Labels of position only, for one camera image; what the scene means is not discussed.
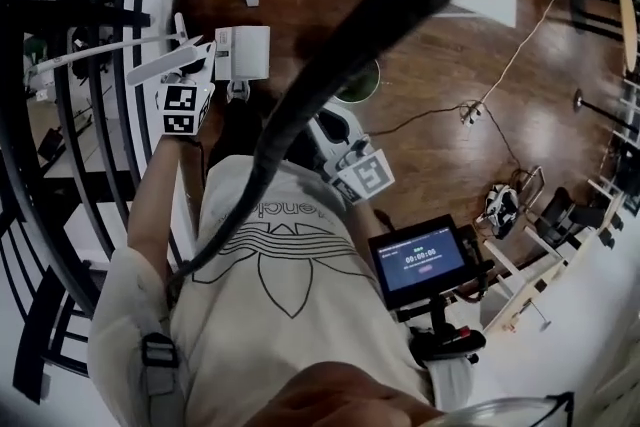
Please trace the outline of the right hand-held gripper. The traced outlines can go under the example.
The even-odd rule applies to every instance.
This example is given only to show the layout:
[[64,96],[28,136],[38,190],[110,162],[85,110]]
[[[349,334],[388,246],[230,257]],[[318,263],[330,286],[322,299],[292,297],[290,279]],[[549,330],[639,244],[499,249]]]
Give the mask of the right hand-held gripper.
[[314,170],[349,203],[370,200],[395,182],[384,152],[373,148],[356,116],[341,105],[321,108],[307,134],[316,150]]

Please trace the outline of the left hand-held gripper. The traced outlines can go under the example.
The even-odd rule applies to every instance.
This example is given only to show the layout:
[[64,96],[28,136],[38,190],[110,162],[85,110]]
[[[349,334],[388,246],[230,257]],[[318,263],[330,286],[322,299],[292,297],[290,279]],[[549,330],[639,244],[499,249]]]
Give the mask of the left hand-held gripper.
[[[201,36],[188,39],[177,49],[134,67],[126,76],[128,86],[137,86],[166,74],[161,77],[161,87],[156,93],[156,106],[166,135],[195,136],[209,111],[215,91],[212,75],[216,42],[196,46],[201,39]],[[174,71],[192,63],[192,74]]]

